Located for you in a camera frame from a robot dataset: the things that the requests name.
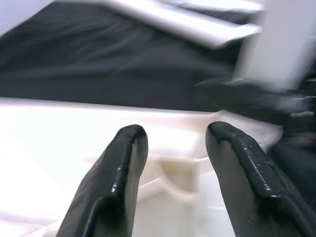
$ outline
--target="glossy black rubber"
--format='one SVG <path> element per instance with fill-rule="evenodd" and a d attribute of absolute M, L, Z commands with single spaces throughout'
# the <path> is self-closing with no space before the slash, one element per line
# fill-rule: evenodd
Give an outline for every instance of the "glossy black rubber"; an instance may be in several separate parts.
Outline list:
<path fill-rule="evenodd" d="M 237 237 L 316 237 L 315 213 L 253 138 L 214 122 L 206 147 Z"/>
<path fill-rule="evenodd" d="M 80 183 L 57 237 L 131 237 L 147 154 L 143 127 L 118 131 Z"/>

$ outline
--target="black cloth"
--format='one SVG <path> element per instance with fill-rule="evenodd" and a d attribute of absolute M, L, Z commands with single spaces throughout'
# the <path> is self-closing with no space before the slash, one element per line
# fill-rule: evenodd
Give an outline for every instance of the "black cloth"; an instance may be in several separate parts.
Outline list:
<path fill-rule="evenodd" d="M 53 2 L 0 38 L 0 96 L 205 111 L 193 86 L 231 76 L 240 44 L 212 51 L 97 4 Z"/>

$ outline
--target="black fabric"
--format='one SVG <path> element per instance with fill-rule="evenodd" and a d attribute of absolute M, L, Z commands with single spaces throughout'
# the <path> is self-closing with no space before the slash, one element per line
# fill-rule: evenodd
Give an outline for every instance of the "black fabric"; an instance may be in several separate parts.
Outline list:
<path fill-rule="evenodd" d="M 213 103 L 233 113 L 282 126 L 314 124 L 314 97 L 292 91 L 270 92 L 244 81 L 213 78 L 198 83 L 197 97 L 207 110 Z"/>
<path fill-rule="evenodd" d="M 316 215 L 256 141 L 225 122 L 206 148 L 238 237 L 316 237 Z"/>
<path fill-rule="evenodd" d="M 193 86 L 231 76 L 239 49 L 211 51 L 97 4 L 53 2 L 0 38 L 0 96 L 205 111 Z"/>
<path fill-rule="evenodd" d="M 131 237 L 147 154 L 141 126 L 118 131 L 80 183 L 56 237 Z"/>
<path fill-rule="evenodd" d="M 282 168 L 316 212 L 316 152 L 282 140 L 269 150 L 268 156 Z"/>

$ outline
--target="black object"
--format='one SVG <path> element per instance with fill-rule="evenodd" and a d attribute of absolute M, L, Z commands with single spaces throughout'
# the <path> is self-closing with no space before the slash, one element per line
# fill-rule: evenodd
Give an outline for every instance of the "black object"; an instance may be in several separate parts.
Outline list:
<path fill-rule="evenodd" d="M 269 150 L 268 156 L 282 169 L 306 203 L 316 212 L 316 152 L 282 139 Z"/>
<path fill-rule="evenodd" d="M 0 38 L 0 96 L 203 111 L 194 85 L 232 76 L 240 44 L 209 50 L 102 5 L 53 2 Z"/>
<path fill-rule="evenodd" d="M 316 215 L 256 141 L 225 122 L 206 148 L 238 237 L 316 237 Z"/>
<path fill-rule="evenodd" d="M 118 131 L 80 183 L 57 237 L 131 237 L 147 154 L 143 127 Z"/>
<path fill-rule="evenodd" d="M 315 123 L 312 96 L 292 91 L 270 92 L 243 81 L 213 78 L 196 85 L 199 102 L 204 109 L 216 103 L 225 110 L 282 126 L 306 127 Z"/>

